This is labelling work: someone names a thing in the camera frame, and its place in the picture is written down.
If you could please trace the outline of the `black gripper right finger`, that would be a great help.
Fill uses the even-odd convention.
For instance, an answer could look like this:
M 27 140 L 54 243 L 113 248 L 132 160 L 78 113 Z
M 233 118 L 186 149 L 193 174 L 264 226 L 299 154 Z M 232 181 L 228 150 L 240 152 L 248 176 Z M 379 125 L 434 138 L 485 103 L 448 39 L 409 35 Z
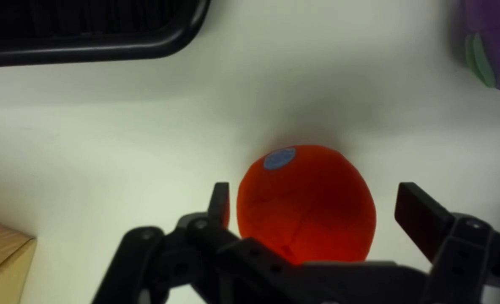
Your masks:
M 448 211 L 416 182 L 400 182 L 395 221 L 431 262 L 419 304 L 482 304 L 500 289 L 500 231 L 487 221 Z

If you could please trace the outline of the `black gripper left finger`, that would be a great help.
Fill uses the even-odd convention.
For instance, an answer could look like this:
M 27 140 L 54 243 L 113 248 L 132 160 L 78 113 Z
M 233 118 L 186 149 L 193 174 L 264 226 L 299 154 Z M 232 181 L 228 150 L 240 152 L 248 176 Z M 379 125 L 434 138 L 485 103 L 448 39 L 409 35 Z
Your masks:
M 169 292 L 181 285 L 210 299 L 215 255 L 238 241 L 228 223 L 230 184 L 216 182 L 208 209 L 181 216 L 171 233 L 159 226 L 129 230 L 91 304 L 166 304 Z

